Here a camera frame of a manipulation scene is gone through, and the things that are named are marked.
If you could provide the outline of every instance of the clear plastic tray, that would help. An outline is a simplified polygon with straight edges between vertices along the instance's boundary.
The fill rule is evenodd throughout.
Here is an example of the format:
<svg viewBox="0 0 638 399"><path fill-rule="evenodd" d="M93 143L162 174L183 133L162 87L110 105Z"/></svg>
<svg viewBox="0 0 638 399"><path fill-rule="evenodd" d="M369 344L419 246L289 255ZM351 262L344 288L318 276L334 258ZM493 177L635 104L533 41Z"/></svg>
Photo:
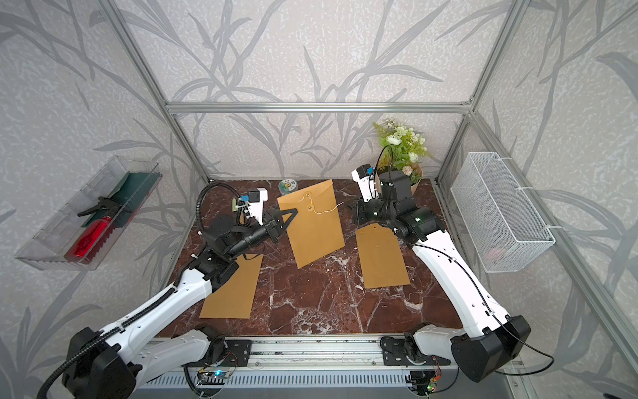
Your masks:
<svg viewBox="0 0 638 399"><path fill-rule="evenodd" d="M114 156L15 257L40 270L95 270L160 181L162 176L156 170L157 166L157 162L131 161ZM108 197L129 172L148 175L136 185L86 255L75 262L67 260L65 255L84 233L85 223L93 217L78 217L77 214L95 206L98 197Z"/></svg>

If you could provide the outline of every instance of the black motor joint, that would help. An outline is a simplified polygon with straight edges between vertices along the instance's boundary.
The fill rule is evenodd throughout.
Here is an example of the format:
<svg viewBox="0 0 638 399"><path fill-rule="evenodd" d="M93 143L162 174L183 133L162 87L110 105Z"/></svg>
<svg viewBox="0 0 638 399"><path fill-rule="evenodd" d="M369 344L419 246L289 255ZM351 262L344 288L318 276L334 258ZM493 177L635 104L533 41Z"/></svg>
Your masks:
<svg viewBox="0 0 638 399"><path fill-rule="evenodd" d="M426 207L419 208L412 196L410 178L400 170L379 175L380 198L357 201L353 208L353 220L357 225L378 222L394 231L395 235L410 244L425 241L427 235L445 227L436 215Z"/></svg>

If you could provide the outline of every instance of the envelope string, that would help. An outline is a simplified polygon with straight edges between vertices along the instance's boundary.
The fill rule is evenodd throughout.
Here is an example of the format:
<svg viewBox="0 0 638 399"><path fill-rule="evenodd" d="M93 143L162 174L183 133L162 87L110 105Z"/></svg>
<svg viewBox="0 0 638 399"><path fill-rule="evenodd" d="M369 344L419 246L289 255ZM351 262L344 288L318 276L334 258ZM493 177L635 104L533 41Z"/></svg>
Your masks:
<svg viewBox="0 0 638 399"><path fill-rule="evenodd" d="M343 202L342 202L342 203L340 203L340 204L336 204L336 205L334 206L334 208L332 208L330 211L317 212L317 211L315 211L315 205L313 204L313 195L312 195L312 193L308 193L308 194L304 195L304 197L303 197L303 198L301 198L301 199L300 199L299 201L297 201L297 202L301 202L301 201L303 201L304 199L306 199L306 197L309 197L309 198L310 198L310 205L313 207L313 212L314 212L314 213L316 213L316 214L318 214L318 215L321 215L322 213L332 212L333 210L337 209L337 207L338 207L339 205L343 205Z"/></svg>

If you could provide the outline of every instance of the white wire basket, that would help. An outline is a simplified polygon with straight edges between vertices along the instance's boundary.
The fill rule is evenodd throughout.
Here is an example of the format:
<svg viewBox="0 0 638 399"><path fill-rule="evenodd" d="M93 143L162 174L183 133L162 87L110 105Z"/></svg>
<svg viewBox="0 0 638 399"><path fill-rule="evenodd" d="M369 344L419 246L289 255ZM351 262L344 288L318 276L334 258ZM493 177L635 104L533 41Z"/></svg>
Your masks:
<svg viewBox="0 0 638 399"><path fill-rule="evenodd" d="M555 242L505 162L472 152L452 184L463 222L488 273L519 271Z"/></svg>

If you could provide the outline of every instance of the gray wall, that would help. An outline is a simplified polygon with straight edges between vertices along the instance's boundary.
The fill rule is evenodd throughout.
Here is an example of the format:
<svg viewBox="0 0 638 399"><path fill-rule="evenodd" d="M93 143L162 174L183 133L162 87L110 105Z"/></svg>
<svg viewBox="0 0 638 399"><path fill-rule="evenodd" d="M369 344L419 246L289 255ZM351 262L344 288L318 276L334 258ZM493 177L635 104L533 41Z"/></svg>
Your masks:
<svg viewBox="0 0 638 399"><path fill-rule="evenodd" d="M34 397L71 335L145 301L191 226L198 185L184 151L97 5L0 3L0 396ZM96 271L13 258L113 155L164 175ZM61 386L54 397L69 396Z"/></svg>
<svg viewBox="0 0 638 399"><path fill-rule="evenodd" d="M117 0L174 102L463 102L510 0ZM213 176L349 177L389 115L185 115ZM403 115L434 176L457 116Z"/></svg>
<svg viewBox="0 0 638 399"><path fill-rule="evenodd" d="M496 136L627 317L638 325L638 3L532 3L478 106ZM469 261L494 296L532 326L556 363L531 378L541 398L638 398L638 381L552 250L517 273L486 275L449 195L469 130L442 179ZM524 350L528 369L546 359Z"/></svg>

